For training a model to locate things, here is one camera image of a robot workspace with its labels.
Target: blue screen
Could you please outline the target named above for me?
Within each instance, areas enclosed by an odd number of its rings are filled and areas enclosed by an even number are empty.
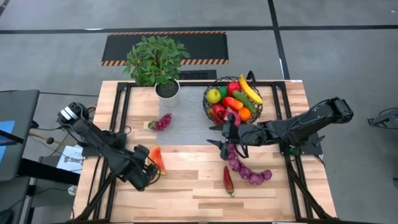
[[[15,124],[15,121],[0,121],[0,130],[11,134],[12,129],[14,128],[14,124]],[[0,162],[2,160],[2,157],[3,157],[5,151],[6,151],[6,147],[0,146]]]

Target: white flower pot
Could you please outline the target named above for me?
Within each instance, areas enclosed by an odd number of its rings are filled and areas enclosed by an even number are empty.
[[[180,93],[180,84],[179,84],[179,82],[177,80],[174,80],[174,81],[178,85],[178,91],[177,91],[177,93],[174,96],[172,96],[170,98],[163,98],[163,97],[159,96],[157,94],[157,92],[156,92],[157,83],[155,84],[155,89],[154,89],[155,93],[159,97],[160,103],[163,104],[167,108],[176,107],[176,105],[178,104],[178,99],[179,99],[179,95],[178,94]]]

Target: cucumber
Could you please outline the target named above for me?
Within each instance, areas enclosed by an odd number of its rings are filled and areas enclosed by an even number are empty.
[[[249,100],[249,98],[245,94],[241,93],[240,91],[236,91],[236,90],[233,91],[233,94],[234,94],[235,98],[237,100],[239,100],[240,102],[242,102],[243,105],[245,107],[247,107],[252,113],[257,112],[256,107],[254,106],[254,104]]]

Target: orange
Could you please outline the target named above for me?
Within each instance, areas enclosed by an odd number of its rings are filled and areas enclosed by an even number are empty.
[[[251,112],[248,108],[244,107],[239,110],[239,115],[242,121],[247,121],[251,117]]]

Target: paper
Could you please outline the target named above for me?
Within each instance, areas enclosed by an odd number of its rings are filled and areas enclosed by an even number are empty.
[[[0,130],[11,134],[12,129],[14,128],[14,124],[15,121],[0,121]],[[4,152],[6,151],[6,147],[7,146],[0,146],[0,162],[2,160]]]
[[[58,161],[57,168],[80,174],[83,167],[82,151],[83,148],[77,145],[65,146],[62,153],[63,155],[61,155],[61,159]]]

